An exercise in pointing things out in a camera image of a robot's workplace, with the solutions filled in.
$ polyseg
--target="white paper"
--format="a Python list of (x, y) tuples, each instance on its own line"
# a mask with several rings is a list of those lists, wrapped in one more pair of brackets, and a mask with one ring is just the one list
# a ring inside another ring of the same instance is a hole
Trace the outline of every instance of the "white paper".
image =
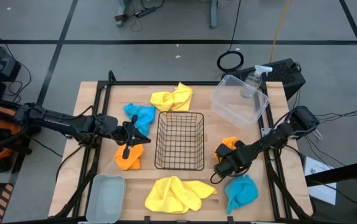
[[(333, 169), (333, 167), (327, 166), (322, 162), (307, 157), (305, 160), (304, 175), (307, 176), (311, 174), (316, 174), (330, 169)], [(336, 183), (331, 183), (327, 185), (329, 185), (330, 187), (334, 187), (336, 189)], [(336, 191), (330, 189), (327, 186), (318, 185), (318, 186), (309, 187), (308, 193), (313, 198), (317, 198), (331, 205), (336, 204)]]

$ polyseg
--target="gray plastic tray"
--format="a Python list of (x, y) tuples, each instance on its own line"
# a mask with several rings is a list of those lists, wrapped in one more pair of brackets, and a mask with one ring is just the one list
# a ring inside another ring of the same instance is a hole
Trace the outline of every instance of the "gray plastic tray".
[(125, 181), (119, 175), (96, 175), (85, 218), (94, 223), (115, 223), (121, 216)]

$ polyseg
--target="spray nozzle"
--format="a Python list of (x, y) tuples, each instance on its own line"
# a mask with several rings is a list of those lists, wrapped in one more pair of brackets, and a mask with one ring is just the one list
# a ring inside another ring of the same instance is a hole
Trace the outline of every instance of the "spray nozzle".
[(268, 76), (269, 72), (272, 72), (272, 68), (271, 67), (267, 67), (267, 66), (262, 66), (262, 65), (254, 65), (255, 68), (255, 72), (254, 75), (256, 76), (261, 76), (261, 74), (263, 74), (265, 72), (265, 75)]

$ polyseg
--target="spray bottle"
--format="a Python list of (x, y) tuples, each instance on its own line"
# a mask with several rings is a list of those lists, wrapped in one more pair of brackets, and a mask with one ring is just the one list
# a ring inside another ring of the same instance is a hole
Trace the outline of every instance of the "spray bottle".
[(255, 72), (252, 72), (247, 76), (245, 80), (245, 86), (241, 91), (242, 96), (246, 98), (252, 98), (253, 94), (260, 87), (262, 82), (261, 74), (265, 72), (265, 75), (268, 76), (268, 73), (272, 72), (271, 67), (255, 65), (254, 68), (255, 68)]

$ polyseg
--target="gray floor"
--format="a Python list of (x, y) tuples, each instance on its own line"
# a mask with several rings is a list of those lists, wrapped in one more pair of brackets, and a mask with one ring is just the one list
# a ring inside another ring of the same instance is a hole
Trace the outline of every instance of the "gray floor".
[[(58, 40), (72, 0), (0, 0), (0, 37), (13, 40)], [(133, 0), (139, 9), (138, 0)], [(346, 1), (357, 25), (357, 0)], [(237, 25), (238, 40), (272, 40), (284, 0), (242, 1)], [(115, 27), (117, 1), (79, 0), (67, 40), (151, 40), (151, 39), (230, 39), (237, 1), (218, 9), (218, 28), (209, 29), (209, 4), (199, 1), (166, 0), (158, 11), (141, 19), (142, 31), (133, 32), (130, 19)], [(280, 40), (356, 40), (337, 0), (293, 0), (280, 30)], [(22, 93), (22, 102), (37, 101), (56, 45), (10, 45), (15, 57), (27, 65), (32, 83)], [(227, 45), (63, 45), (43, 106), (72, 113), (81, 81), (107, 78), (113, 70), (118, 80), (218, 80), (221, 72), (216, 59)], [(245, 57), (245, 67), (266, 63), (270, 45), (234, 45)], [(315, 114), (357, 110), (357, 45), (278, 45), (275, 60), (292, 58), (303, 68), (307, 84), (301, 104)], [(235, 59), (225, 60), (233, 64)], [(26, 82), (22, 69), (19, 80)], [(357, 162), (357, 116), (342, 118), (319, 127), (324, 140), (311, 137), (324, 152), (345, 164)], [(43, 130), (37, 137), (63, 153), (62, 135)], [(305, 141), (300, 150), (317, 159)], [(4, 222), (46, 218), (54, 191), (55, 172), (60, 158), (32, 143), (34, 152), (22, 165)], [(321, 153), (329, 165), (335, 161)], [(0, 174), (7, 182), (9, 174)], [(341, 182), (339, 190), (357, 200), (357, 183)], [(338, 196), (338, 206), (317, 202), (317, 217), (356, 223), (357, 206)]]

